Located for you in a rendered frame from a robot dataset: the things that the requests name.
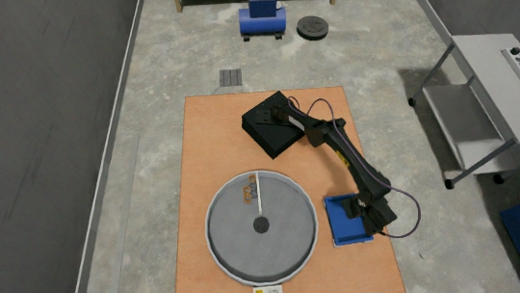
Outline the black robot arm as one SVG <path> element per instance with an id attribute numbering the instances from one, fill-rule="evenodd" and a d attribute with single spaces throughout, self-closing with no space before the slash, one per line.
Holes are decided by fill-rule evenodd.
<path id="1" fill-rule="evenodd" d="M 305 114 L 295 106 L 293 100 L 290 99 L 290 103 L 297 111 Z M 306 134 L 312 147 L 326 143 L 338 155 L 358 190 L 355 201 L 359 207 L 364 208 L 361 209 L 354 204 L 351 213 L 354 218 L 363 216 L 362 223 L 368 236 L 383 231 L 385 226 L 397 219 L 384 197 L 391 189 L 375 181 L 372 175 L 388 185 L 391 185 L 391 182 L 381 172 L 378 173 L 352 144 L 344 129 L 347 122 L 343 118 L 335 119 L 338 130 L 333 120 L 318 120 L 293 110 L 289 106 L 288 98 L 276 102 L 269 110 L 256 110 L 255 123 L 297 127 Z"/>

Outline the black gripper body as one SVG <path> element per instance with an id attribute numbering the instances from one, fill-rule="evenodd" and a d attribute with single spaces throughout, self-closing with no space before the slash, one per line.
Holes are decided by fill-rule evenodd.
<path id="1" fill-rule="evenodd" d="M 347 217 L 348 217 L 349 220 L 354 219 L 354 217 L 353 217 L 353 215 L 352 215 L 352 213 L 351 213 L 351 206 L 352 206 L 354 203 L 357 205 L 357 203 L 356 203 L 356 201 L 355 201 L 355 197 L 354 197 L 354 199 L 353 199 L 353 197 L 351 197 L 351 198 L 348 198 L 348 199 L 345 199 L 345 200 L 342 200 L 342 201 L 341 201 L 341 204 L 342 204 L 342 206 L 344 206 L 344 209 L 345 209 L 345 211 L 346 211 L 346 213 L 347 213 L 346 215 L 347 215 Z M 357 205 L 357 206 L 358 206 L 358 205 Z M 358 206 L 358 207 L 359 207 L 359 206 Z M 359 207 L 359 208 L 361 208 L 361 207 Z M 361 208 L 361 209 L 364 209 L 364 208 Z"/>

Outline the blue open box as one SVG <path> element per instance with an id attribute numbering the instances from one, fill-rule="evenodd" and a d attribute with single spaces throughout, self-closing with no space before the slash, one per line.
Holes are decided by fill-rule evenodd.
<path id="1" fill-rule="evenodd" d="M 356 194 L 357 193 L 328 197 L 325 199 L 325 212 L 332 239 L 335 238 L 334 241 L 336 242 L 336 246 L 351 244 L 352 242 L 363 242 L 364 240 L 374 240 L 374 236 L 368 236 L 364 231 L 362 223 L 363 216 L 349 220 L 344 207 L 340 203 L 342 200 L 354 197 Z"/>

